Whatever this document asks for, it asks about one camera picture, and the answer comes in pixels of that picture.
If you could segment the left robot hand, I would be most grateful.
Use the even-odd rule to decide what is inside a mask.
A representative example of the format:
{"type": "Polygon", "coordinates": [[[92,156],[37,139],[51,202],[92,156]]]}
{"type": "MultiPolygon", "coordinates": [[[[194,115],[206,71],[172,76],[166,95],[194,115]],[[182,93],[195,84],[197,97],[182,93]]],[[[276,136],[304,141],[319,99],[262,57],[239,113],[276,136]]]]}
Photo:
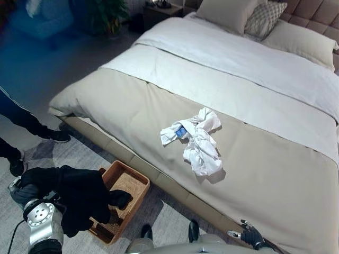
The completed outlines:
{"type": "Polygon", "coordinates": [[[22,175],[15,194],[19,199],[30,201],[34,198],[43,198],[50,192],[46,175],[40,170],[31,169],[22,175]]]}

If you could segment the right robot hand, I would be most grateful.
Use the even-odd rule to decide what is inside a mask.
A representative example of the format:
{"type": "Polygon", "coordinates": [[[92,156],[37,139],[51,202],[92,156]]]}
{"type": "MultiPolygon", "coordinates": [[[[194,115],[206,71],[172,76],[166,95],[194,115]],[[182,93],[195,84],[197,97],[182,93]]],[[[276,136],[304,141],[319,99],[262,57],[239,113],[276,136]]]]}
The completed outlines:
{"type": "Polygon", "coordinates": [[[230,237],[240,239],[246,244],[251,245],[255,250],[259,250],[264,247],[265,240],[259,231],[252,226],[248,221],[241,219],[242,232],[236,232],[234,230],[227,231],[230,237]]]}

